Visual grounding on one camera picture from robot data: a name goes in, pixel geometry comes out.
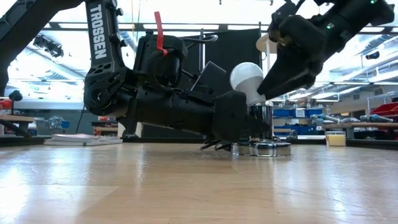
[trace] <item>metal cylinder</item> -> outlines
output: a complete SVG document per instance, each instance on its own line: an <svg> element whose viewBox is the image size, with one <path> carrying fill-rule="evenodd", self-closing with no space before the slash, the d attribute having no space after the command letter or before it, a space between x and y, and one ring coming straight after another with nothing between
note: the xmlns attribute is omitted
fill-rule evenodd
<svg viewBox="0 0 398 224"><path fill-rule="evenodd" d="M267 105L253 105L249 107L249 114L269 125L269 129L262 134L250 136L250 141L267 141L272 139L272 107Z"/></svg>

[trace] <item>red object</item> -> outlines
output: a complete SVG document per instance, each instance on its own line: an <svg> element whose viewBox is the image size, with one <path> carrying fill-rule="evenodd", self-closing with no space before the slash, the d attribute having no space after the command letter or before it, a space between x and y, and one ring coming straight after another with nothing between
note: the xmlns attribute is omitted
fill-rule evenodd
<svg viewBox="0 0 398 224"><path fill-rule="evenodd" d="M381 105L370 114L377 114L379 116L385 116L385 117L398 117L398 103L388 103L385 105Z"/></svg>
<svg viewBox="0 0 398 224"><path fill-rule="evenodd" d="M160 18L160 12L155 12L155 21L157 27L157 40L156 40L156 47L163 51L163 56L167 55L167 50L163 48L163 28L162 28L162 19Z"/></svg>
<svg viewBox="0 0 398 224"><path fill-rule="evenodd" d="M3 101L0 101L0 109L9 110L9 109L11 109L11 106L12 106L12 101L11 100L6 99L6 100L3 100Z"/></svg>

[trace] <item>desk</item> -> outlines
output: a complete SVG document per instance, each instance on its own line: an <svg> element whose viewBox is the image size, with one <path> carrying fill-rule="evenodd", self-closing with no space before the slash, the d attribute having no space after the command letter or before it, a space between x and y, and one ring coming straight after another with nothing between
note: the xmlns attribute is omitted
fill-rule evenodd
<svg viewBox="0 0 398 224"><path fill-rule="evenodd" d="M32 123L32 122L35 121L35 119L32 118L32 117L16 116L16 115L4 115L4 114L0 114L0 119L3 119L5 121L9 121L11 123L19 124L19 128L21 128L26 133L28 133L29 123Z"/></svg>
<svg viewBox="0 0 398 224"><path fill-rule="evenodd" d="M324 124L322 128L329 129L344 129L347 134L347 139L354 139L354 128L387 128L398 129L398 123L338 123L338 124Z"/></svg>
<svg viewBox="0 0 398 224"><path fill-rule="evenodd" d="M4 148L1 221L398 223L396 151L301 145L235 158L200 146Z"/></svg>

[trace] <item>silver object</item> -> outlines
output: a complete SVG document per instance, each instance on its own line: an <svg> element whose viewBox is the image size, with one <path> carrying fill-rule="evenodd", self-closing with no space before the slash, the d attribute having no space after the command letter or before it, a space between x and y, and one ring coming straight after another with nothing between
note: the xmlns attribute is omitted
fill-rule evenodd
<svg viewBox="0 0 398 224"><path fill-rule="evenodd" d="M234 155L280 157L291 155L290 143L287 142L245 142L235 143Z"/></svg>
<svg viewBox="0 0 398 224"><path fill-rule="evenodd" d="M249 114L269 125L269 129L261 134L250 136L250 141L269 141L272 139L272 107L267 105L249 106Z"/></svg>

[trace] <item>black backdrop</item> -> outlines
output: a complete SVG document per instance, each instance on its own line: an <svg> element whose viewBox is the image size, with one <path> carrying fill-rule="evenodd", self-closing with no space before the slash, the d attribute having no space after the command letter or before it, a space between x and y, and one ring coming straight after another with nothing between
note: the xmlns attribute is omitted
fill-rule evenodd
<svg viewBox="0 0 398 224"><path fill-rule="evenodd" d="M226 93L232 90L229 84L229 76L232 69L242 62L253 62L261 66L261 53L256 48L256 42L260 38L259 29L250 30L231 30L226 32L214 33L218 35L215 43L205 45L205 63L212 61L222 69L226 70L226 75L218 82L221 92ZM188 59L183 63L183 68L190 73L199 72L199 46L196 45L189 50ZM183 76L179 88L189 88L191 86L189 78ZM177 131L173 129L160 128L151 125L143 125L143 138L200 138L200 135Z"/></svg>
<svg viewBox="0 0 398 224"><path fill-rule="evenodd" d="M261 53L256 48L261 33L259 29L249 29L214 34L218 36L218 40L205 45L205 62L211 61L226 71L224 79L219 84L221 92L226 93L232 90L229 77L237 64L252 62L262 67Z"/></svg>

